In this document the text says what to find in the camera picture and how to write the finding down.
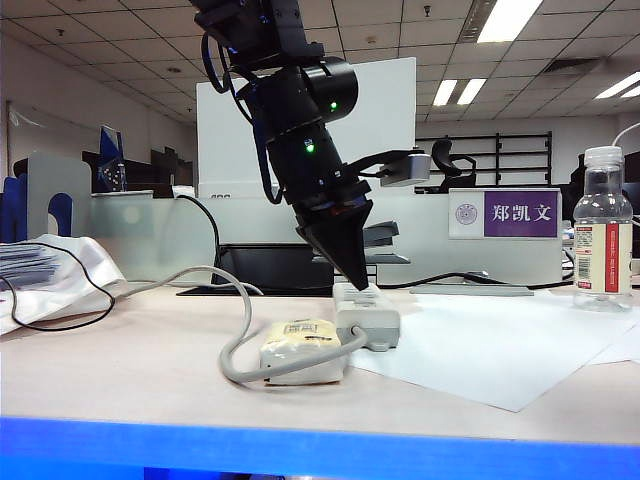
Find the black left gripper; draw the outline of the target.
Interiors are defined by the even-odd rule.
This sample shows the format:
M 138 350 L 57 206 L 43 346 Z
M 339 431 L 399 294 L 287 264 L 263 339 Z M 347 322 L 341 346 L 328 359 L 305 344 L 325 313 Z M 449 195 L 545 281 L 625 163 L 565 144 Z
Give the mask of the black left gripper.
M 284 167 L 285 199 L 299 214 L 299 235 L 358 290 L 369 286 L 364 224 L 373 202 L 369 184 L 350 165 L 331 170 Z

